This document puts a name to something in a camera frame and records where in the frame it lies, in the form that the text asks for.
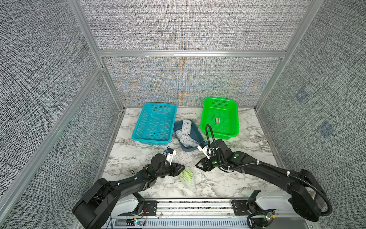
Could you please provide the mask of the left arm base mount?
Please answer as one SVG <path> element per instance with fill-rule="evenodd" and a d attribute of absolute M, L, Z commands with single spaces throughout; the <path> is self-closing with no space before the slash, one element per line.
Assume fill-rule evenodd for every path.
<path fill-rule="evenodd" d="M 123 213 L 119 216 L 131 216 L 141 218 L 143 213 L 144 216 L 156 216 L 157 203 L 158 201 L 156 200 L 145 200 L 143 203 L 139 203 L 136 209 L 132 212 Z"/>

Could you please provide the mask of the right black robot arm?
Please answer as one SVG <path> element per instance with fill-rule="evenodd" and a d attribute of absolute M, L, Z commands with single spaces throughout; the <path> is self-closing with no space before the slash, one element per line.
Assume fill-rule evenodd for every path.
<path fill-rule="evenodd" d="M 197 148 L 205 155 L 195 165 L 198 169 L 209 172 L 218 168 L 226 173 L 248 174 L 271 183 L 290 195 L 286 201 L 277 199 L 262 204 L 259 200 L 260 192 L 254 191 L 247 202 L 251 213 L 286 209 L 291 206 L 299 216 L 313 222 L 319 221 L 321 216 L 333 213 L 333 206 L 326 192 L 308 170 L 296 172 L 281 169 L 247 153 L 233 152 L 221 139 L 212 143 L 203 141 Z"/>

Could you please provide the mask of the white foam net sleeve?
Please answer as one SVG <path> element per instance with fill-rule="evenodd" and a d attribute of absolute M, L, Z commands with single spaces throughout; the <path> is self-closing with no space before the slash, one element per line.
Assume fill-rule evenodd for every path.
<path fill-rule="evenodd" d="M 191 169 L 184 169 L 180 175 L 181 182 L 191 191 L 195 191 L 194 173 Z"/>

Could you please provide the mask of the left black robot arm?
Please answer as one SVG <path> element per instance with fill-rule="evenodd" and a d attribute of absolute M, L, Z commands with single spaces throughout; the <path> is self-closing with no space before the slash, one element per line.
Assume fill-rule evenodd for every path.
<path fill-rule="evenodd" d="M 120 198 L 150 188 L 158 178 L 176 177 L 184 169 L 184 165 L 170 163 L 165 155 L 156 154 L 150 164 L 131 177 L 117 181 L 98 179 L 74 205 L 72 213 L 84 228 L 100 229 Z"/>

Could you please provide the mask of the green custard apple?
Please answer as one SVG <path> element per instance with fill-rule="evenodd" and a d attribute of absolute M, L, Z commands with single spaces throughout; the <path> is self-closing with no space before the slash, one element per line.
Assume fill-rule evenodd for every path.
<path fill-rule="evenodd" d="M 185 182 L 192 182 L 194 178 L 193 171 L 190 169 L 184 169 L 181 172 L 181 179 Z"/>

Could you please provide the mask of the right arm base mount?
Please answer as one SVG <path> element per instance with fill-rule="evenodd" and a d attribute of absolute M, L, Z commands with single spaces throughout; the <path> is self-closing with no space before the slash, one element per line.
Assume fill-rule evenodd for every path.
<path fill-rule="evenodd" d="M 248 199 L 234 199 L 231 205 L 236 216 L 249 216 L 252 213 L 264 213 L 259 205 L 255 202 L 260 190 L 254 190 Z"/>

